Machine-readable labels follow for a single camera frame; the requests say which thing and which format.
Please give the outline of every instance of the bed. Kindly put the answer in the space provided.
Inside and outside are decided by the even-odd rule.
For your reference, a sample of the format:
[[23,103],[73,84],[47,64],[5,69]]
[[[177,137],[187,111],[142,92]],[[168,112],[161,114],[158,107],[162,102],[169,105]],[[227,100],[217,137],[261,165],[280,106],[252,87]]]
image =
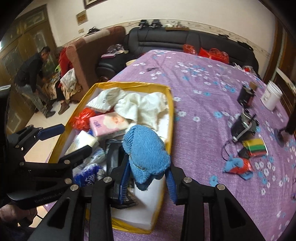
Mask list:
[[[147,71],[147,68],[158,68]],[[112,81],[139,81],[167,85],[175,103],[172,161],[185,174],[201,184],[223,183],[237,198],[266,240],[277,240],[289,224],[295,210],[292,198],[296,184],[296,143],[291,137],[284,148],[277,145],[273,128],[287,124],[288,116],[281,103],[273,112],[267,110],[260,97],[265,84],[257,77],[232,66],[181,52],[152,50],[116,75]],[[268,148],[268,156],[251,159],[254,177],[244,180],[223,173],[225,161],[221,148],[230,138],[230,126],[242,108],[236,101],[242,84],[255,82],[259,88],[250,113],[257,113],[260,134]],[[236,154],[238,145],[229,145]],[[175,206],[165,195],[161,213],[150,235],[114,230],[114,240],[179,240],[183,206]],[[205,208],[206,240],[209,220]]]

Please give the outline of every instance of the red bag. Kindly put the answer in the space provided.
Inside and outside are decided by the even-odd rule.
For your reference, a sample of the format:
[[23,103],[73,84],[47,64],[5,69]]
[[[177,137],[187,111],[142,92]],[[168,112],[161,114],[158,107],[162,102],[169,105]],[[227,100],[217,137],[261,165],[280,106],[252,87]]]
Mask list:
[[249,159],[242,158],[242,160],[244,162],[243,167],[234,167],[229,172],[240,175],[240,174],[246,173],[247,171],[251,171],[251,172],[254,171]]
[[198,56],[210,58],[225,64],[229,64],[228,54],[215,48],[211,48],[209,52],[204,50],[203,48],[200,48],[200,52],[198,53]]
[[96,113],[94,110],[90,108],[85,108],[83,111],[80,112],[79,116],[75,116],[71,120],[71,126],[80,131],[89,131],[89,118],[96,116]]
[[189,44],[183,45],[183,51],[184,51],[184,53],[197,55],[197,51],[195,50],[194,46],[189,45]]

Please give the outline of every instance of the brown armchair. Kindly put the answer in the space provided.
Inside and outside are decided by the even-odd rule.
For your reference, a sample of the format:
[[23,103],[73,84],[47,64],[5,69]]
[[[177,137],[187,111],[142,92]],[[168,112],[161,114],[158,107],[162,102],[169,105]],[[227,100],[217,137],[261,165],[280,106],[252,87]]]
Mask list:
[[107,48],[114,44],[123,44],[125,28],[116,26],[79,38],[67,47],[66,55],[72,62],[81,92],[71,100],[81,100],[93,84],[98,82],[95,66]]

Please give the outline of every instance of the blue wrapper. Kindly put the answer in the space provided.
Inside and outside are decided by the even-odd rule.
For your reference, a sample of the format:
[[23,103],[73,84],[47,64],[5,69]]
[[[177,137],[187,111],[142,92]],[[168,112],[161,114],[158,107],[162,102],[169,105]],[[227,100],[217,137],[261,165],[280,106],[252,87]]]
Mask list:
[[74,183],[80,187],[93,185],[96,181],[103,178],[105,171],[99,164],[90,164],[82,169],[82,171],[74,176]]
[[93,133],[92,129],[90,129],[87,133],[94,137],[94,133]]

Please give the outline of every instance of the person in red coat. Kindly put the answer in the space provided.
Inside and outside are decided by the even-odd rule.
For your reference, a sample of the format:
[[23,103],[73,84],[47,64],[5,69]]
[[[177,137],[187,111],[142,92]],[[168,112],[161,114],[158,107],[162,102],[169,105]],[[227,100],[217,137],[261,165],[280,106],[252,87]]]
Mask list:
[[70,70],[73,69],[73,65],[71,61],[68,59],[66,55],[66,49],[63,48],[59,55],[59,66],[61,68],[61,78]]
[[[68,59],[66,55],[66,49],[64,47],[58,47],[56,49],[56,58],[59,61],[59,66],[61,68],[61,78],[70,70],[73,68],[73,65],[71,61]],[[61,90],[61,83],[60,81],[57,81],[55,84],[56,92],[57,92],[57,101],[61,102],[61,109],[59,111],[59,115],[63,114],[70,106],[65,101],[64,94]]]

